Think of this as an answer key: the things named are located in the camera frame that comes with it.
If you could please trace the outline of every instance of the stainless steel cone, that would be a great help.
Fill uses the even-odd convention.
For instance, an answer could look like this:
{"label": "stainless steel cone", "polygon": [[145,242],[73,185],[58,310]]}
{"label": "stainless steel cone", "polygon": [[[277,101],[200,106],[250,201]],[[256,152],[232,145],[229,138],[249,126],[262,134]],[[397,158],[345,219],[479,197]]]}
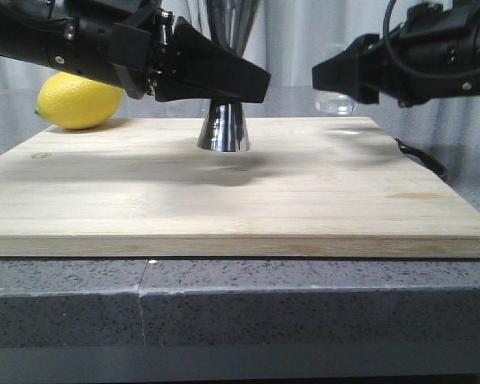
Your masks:
{"label": "stainless steel cone", "polygon": [[[213,42],[243,56],[249,41],[259,0],[201,0]],[[250,147],[240,102],[212,100],[202,126],[198,146],[204,150],[240,152]]]}

